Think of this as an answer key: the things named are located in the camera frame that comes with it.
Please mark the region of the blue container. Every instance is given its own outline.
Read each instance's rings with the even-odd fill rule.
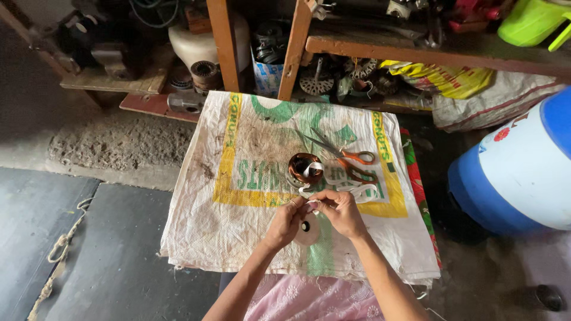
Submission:
[[[449,190],[499,235],[571,230],[571,87],[487,135],[448,169]]]

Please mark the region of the pink clothing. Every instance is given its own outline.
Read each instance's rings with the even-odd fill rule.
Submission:
[[[367,282],[266,274],[244,320],[377,321],[384,318]]]

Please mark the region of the copper coil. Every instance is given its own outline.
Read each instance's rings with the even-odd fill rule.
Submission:
[[[303,176],[303,171],[309,164],[317,162],[321,163],[319,157],[309,153],[297,153],[290,160],[288,164],[288,172],[298,181],[304,184],[317,184],[323,177],[323,171],[315,168],[309,169],[309,176]]]

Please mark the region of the hand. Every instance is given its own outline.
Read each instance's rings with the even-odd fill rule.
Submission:
[[[312,211],[310,206],[304,206],[305,203],[307,200],[298,196],[278,207],[276,216],[263,239],[270,249],[279,251],[293,241],[299,229],[299,222]]]
[[[355,198],[350,192],[323,190],[309,198],[309,200],[314,199],[321,202],[309,205],[325,214],[337,232],[351,240],[368,234]]]

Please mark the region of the tape roll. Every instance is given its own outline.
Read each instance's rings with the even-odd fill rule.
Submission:
[[[302,246],[310,246],[317,243],[319,238],[319,221],[314,213],[308,213],[305,219],[299,223],[297,234],[293,241]]]

